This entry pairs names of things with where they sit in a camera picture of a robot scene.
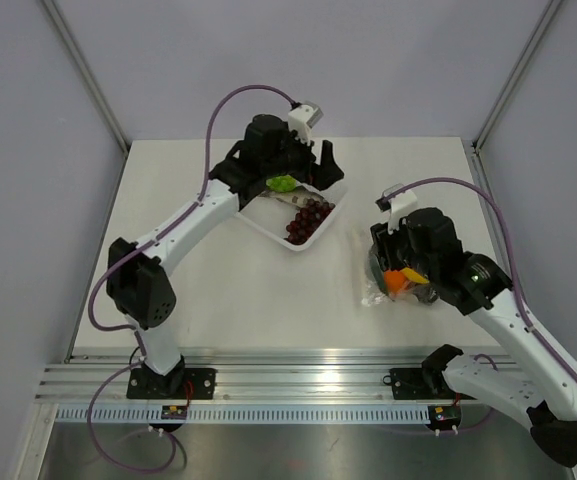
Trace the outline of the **yellow orange mango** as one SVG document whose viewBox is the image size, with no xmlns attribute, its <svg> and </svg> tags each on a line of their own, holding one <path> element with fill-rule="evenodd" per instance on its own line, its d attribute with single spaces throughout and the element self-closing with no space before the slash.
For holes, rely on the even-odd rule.
<svg viewBox="0 0 577 480">
<path fill-rule="evenodd" d="M 415 270 L 406 267 L 401 270 L 401 273 L 406 277 L 406 279 L 410 282 L 414 282 L 416 284 L 428 284 L 429 280 L 425 278 L 423 275 L 419 274 Z"/>
</svg>

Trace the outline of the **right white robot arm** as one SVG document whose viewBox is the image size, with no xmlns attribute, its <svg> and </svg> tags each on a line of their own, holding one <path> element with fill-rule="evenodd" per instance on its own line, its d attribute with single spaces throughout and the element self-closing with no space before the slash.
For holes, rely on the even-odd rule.
<svg viewBox="0 0 577 480">
<path fill-rule="evenodd" d="M 435 207 L 371 226 L 373 253 L 382 271 L 410 268 L 444 303 L 485 330 L 530 382 L 484 368 L 452 345 L 421 364 L 431 395 L 475 398 L 526 428 L 556 463 L 577 465 L 577 361 L 529 311 L 517 285 L 497 263 L 464 250 L 453 221 Z"/>
</svg>

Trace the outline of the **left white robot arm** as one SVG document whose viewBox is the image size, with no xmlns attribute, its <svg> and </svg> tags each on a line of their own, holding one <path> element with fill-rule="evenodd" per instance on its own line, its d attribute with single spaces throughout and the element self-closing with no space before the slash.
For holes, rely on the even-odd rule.
<svg viewBox="0 0 577 480">
<path fill-rule="evenodd" d="M 109 248 L 108 296 L 134 328 L 141 363 L 131 374 L 128 395 L 136 399 L 189 397 L 191 375 L 172 339 L 166 321 L 177 298 L 170 277 L 183 258 L 217 225 L 235 216 L 258 196 L 269 196 L 269 181 L 289 176 L 295 188 L 286 192 L 289 204 L 313 217 L 312 225 L 297 219 L 288 225 L 288 239 L 307 242 L 334 208 L 325 190 L 341 181 L 333 145 L 325 140 L 314 154 L 312 128 L 320 117 L 314 106 L 300 104 L 286 119 L 260 114 L 243 139 L 208 173 L 196 202 L 129 242 L 116 239 Z"/>
</svg>

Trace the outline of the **orange tangerine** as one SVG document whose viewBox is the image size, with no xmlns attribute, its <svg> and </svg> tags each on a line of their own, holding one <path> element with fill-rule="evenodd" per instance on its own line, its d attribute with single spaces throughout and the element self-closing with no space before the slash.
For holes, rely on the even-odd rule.
<svg viewBox="0 0 577 480">
<path fill-rule="evenodd" d="M 383 280 L 386 292 L 392 295 L 405 291 L 408 286 L 408 280 L 401 271 L 388 270 L 383 273 Z"/>
</svg>

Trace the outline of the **clear zip top bag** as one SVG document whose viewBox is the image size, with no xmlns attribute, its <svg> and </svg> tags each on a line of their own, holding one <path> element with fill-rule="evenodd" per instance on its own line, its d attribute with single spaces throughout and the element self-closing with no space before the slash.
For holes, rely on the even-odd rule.
<svg viewBox="0 0 577 480">
<path fill-rule="evenodd" d="M 430 306 L 439 300 L 436 290 L 428 283 L 418 283 L 407 276 L 407 271 L 385 270 L 380 262 L 377 247 L 367 252 L 359 278 L 360 303 L 366 307 L 386 301 L 416 300 Z"/>
</svg>

